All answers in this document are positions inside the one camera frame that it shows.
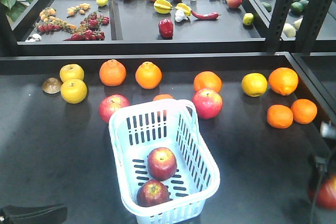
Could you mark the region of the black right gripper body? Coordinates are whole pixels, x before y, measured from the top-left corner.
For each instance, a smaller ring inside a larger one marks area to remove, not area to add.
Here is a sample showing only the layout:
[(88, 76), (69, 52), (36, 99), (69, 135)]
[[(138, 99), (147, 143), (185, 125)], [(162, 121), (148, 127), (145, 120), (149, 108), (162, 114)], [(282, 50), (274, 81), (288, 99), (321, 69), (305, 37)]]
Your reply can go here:
[(309, 180), (308, 188), (316, 190), (322, 182), (331, 176), (332, 159), (335, 158), (335, 126), (331, 123), (321, 122), (320, 135), (327, 140), (331, 140), (331, 149), (325, 154), (316, 154), (313, 156), (312, 174)]

